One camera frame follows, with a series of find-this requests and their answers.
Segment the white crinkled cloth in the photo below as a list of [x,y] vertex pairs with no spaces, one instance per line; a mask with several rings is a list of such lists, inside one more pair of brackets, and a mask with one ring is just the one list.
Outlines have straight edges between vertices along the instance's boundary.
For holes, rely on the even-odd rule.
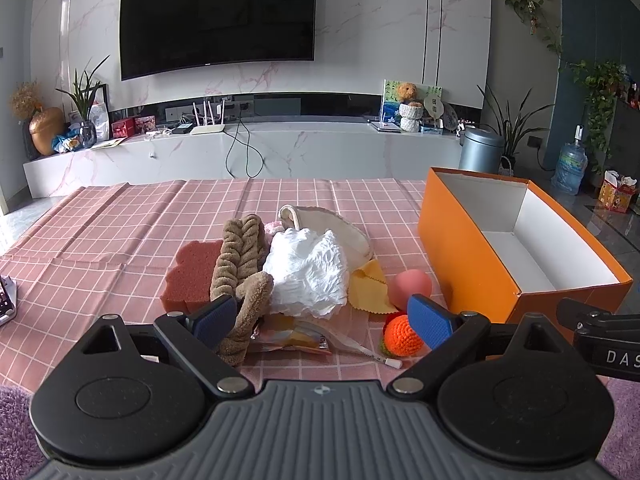
[[262,270],[273,278],[271,314],[328,320],[347,304],[347,260],[331,230],[277,233]]

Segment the orange snack packet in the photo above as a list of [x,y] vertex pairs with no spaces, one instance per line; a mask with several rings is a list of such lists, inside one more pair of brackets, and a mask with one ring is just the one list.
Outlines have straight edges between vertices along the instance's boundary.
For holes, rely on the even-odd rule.
[[268,353],[279,350],[300,351],[329,356],[331,348],[326,336],[314,325],[305,325],[297,318],[270,314],[260,318],[250,336],[250,353]]

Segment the purple fluffy rug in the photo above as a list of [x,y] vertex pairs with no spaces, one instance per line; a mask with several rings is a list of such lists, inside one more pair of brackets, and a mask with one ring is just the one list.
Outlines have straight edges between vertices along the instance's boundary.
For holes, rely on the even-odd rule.
[[30,395],[1,387],[1,478],[26,479],[44,463],[29,417]]

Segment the white wifi router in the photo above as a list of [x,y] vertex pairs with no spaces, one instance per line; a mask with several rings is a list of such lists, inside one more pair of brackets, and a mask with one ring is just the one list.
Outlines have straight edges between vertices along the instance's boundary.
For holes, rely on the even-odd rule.
[[220,133],[224,131],[224,115],[226,114],[226,102],[214,104],[204,100],[201,107],[192,104],[195,126],[191,129],[191,136],[200,134]]

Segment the orange cardboard box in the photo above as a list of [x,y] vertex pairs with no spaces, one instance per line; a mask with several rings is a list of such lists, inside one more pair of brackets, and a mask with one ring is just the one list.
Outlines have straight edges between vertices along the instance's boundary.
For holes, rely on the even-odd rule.
[[494,323],[556,319],[570,298],[615,312],[634,280],[577,219],[531,180],[433,168],[418,234],[452,313]]

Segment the pink plush piece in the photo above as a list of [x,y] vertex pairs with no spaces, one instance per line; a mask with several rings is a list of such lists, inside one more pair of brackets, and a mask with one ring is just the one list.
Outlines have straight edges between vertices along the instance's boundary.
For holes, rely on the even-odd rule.
[[284,231],[285,227],[283,226],[281,221],[273,221],[265,224],[265,233],[269,236],[273,236]]

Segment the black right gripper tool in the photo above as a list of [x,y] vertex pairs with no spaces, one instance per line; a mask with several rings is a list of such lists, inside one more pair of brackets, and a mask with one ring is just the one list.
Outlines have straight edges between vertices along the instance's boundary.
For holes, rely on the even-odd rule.
[[563,298],[556,306],[556,319],[573,333],[573,347],[597,375],[639,381],[638,314],[612,314]]

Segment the grey metal trash can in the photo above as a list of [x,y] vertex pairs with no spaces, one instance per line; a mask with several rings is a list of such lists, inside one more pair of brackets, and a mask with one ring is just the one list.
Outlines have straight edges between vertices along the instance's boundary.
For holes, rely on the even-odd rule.
[[459,168],[466,171],[496,174],[504,152],[504,139],[497,133],[467,128],[460,136],[462,151]]

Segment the white marble tv console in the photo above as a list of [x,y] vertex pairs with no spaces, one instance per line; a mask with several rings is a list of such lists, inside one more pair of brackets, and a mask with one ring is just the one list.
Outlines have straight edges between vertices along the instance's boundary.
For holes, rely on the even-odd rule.
[[81,186],[216,179],[413,179],[458,166],[453,134],[378,132],[364,122],[251,122],[220,133],[135,136],[28,162],[32,197],[65,196]]

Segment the orange crochet ball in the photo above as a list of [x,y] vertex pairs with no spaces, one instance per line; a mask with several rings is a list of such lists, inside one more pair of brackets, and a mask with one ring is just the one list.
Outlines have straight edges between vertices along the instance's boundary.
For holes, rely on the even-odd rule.
[[396,312],[386,316],[378,346],[384,356],[405,359],[416,356],[424,342],[411,328],[408,315]]

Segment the yellow cleaning cloth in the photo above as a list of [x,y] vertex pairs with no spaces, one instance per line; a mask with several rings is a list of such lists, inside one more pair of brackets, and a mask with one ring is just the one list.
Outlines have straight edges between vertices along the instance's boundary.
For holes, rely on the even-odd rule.
[[356,310],[376,315],[395,313],[388,299],[385,274],[378,259],[372,259],[350,274],[348,302]]

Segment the brown teddy bear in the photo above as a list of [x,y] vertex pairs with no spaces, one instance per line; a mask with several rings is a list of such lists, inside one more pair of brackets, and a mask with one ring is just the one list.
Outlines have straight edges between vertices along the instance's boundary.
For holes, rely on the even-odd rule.
[[402,82],[396,89],[397,99],[402,104],[418,100],[418,87],[412,82]]

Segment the white knitted basket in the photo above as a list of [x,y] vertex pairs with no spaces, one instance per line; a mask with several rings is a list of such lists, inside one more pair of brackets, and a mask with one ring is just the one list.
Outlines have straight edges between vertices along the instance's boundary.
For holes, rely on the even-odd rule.
[[424,107],[420,102],[400,103],[398,113],[402,131],[415,133],[421,130]]

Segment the red tissue box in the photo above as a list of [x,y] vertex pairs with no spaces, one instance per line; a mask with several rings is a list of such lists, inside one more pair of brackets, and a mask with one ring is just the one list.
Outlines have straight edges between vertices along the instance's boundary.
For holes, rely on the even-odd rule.
[[116,120],[112,123],[113,139],[128,139],[136,134],[136,120],[132,117]]

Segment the dark device at table edge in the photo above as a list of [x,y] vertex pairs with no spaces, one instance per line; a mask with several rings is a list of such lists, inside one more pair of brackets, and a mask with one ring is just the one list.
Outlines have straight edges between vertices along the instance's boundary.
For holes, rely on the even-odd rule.
[[0,326],[11,322],[17,312],[17,284],[9,276],[1,277]]

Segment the golden vase with dried flowers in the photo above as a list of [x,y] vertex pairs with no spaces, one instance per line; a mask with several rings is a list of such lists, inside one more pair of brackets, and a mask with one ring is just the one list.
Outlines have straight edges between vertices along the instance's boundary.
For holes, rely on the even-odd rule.
[[45,107],[40,99],[39,84],[22,82],[10,96],[13,115],[28,127],[32,144],[41,156],[54,153],[53,140],[65,130],[64,113],[59,107]]

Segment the blue water bottle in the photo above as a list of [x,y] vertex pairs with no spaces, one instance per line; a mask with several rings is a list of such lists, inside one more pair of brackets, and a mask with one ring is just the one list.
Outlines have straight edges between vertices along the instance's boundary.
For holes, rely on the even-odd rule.
[[570,195],[578,194],[588,165],[588,156],[584,144],[582,144],[583,132],[584,127],[577,125],[574,140],[565,144],[560,151],[551,179],[554,188]]

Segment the red gift bag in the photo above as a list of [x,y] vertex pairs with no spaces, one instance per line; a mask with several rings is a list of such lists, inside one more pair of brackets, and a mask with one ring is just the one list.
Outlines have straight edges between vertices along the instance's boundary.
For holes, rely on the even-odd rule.
[[638,191],[638,180],[622,176],[615,170],[606,170],[598,202],[606,210],[624,214],[631,202],[631,197]]

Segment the pink makeup sponge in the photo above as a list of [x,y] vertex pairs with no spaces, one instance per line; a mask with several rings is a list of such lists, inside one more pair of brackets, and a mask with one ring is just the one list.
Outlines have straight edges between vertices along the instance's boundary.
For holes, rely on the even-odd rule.
[[388,300],[396,309],[407,310],[408,301],[413,295],[431,296],[432,279],[419,269],[409,269],[398,273],[387,284]]

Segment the potted long leaf plant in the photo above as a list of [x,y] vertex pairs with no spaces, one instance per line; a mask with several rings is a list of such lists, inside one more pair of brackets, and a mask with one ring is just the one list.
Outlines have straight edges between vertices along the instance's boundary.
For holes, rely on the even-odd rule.
[[499,162],[499,168],[503,169],[503,165],[506,164],[506,168],[509,169],[510,176],[514,175],[516,164],[516,149],[520,143],[532,133],[548,131],[548,127],[531,126],[529,122],[547,110],[552,110],[553,103],[544,104],[538,106],[532,110],[526,110],[526,105],[529,100],[532,89],[526,92],[526,95],[521,99],[520,104],[515,110],[512,110],[511,102],[506,100],[504,105],[501,105],[494,90],[490,88],[489,84],[486,84],[485,88],[477,87],[477,90],[483,97],[484,104],[488,107],[491,117],[494,120],[492,124],[489,122],[483,122],[482,127],[488,128],[492,133],[495,133],[501,140],[503,140],[503,152]]

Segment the hanging green vine plant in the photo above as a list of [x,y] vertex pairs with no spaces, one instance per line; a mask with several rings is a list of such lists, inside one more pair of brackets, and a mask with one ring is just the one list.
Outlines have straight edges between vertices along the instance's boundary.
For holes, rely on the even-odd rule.
[[591,171],[603,169],[599,156],[608,156],[605,130],[612,122],[617,91],[624,80],[624,69],[616,61],[574,60],[563,54],[561,34],[552,27],[542,6],[544,0],[504,0],[522,23],[529,24],[532,36],[539,36],[546,48],[555,54],[560,70],[569,70],[574,84],[585,89],[584,125],[587,127],[586,155]]

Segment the black wall television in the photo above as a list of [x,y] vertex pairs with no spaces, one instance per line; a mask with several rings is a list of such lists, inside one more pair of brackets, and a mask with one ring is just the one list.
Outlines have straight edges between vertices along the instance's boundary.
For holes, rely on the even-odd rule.
[[120,0],[120,76],[314,59],[316,0]]

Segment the cream fabric pouch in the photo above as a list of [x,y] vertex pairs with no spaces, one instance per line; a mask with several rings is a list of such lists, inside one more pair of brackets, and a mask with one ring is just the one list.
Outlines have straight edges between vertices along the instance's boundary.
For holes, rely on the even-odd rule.
[[367,235],[329,209],[284,205],[279,210],[279,218],[287,229],[308,229],[317,234],[332,231],[337,244],[343,249],[350,272],[364,266],[374,257]]

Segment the brown braided plush toy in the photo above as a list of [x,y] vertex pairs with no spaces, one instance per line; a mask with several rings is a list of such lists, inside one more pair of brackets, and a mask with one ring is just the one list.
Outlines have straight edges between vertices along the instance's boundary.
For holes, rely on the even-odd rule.
[[265,226],[257,214],[224,224],[209,297],[215,300],[229,295],[239,306],[232,330],[217,350],[218,356],[231,366],[243,363],[255,325],[270,304],[273,277],[262,270],[267,255]]

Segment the brown red sponge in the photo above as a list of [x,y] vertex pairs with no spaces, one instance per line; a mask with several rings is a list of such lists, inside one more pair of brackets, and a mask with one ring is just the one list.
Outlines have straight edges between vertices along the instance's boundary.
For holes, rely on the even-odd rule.
[[192,242],[180,247],[174,266],[165,276],[160,301],[166,312],[196,312],[209,303],[210,283],[220,255],[222,240]]

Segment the green plant in glass vase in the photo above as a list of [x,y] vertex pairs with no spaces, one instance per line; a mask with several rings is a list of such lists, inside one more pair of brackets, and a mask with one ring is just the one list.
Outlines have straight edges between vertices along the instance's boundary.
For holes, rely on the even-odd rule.
[[70,90],[57,88],[56,91],[66,94],[75,105],[80,117],[79,132],[81,144],[84,148],[92,148],[96,144],[96,126],[90,119],[90,112],[96,99],[96,94],[104,87],[104,82],[96,78],[96,72],[108,60],[108,55],[93,70],[74,70]]

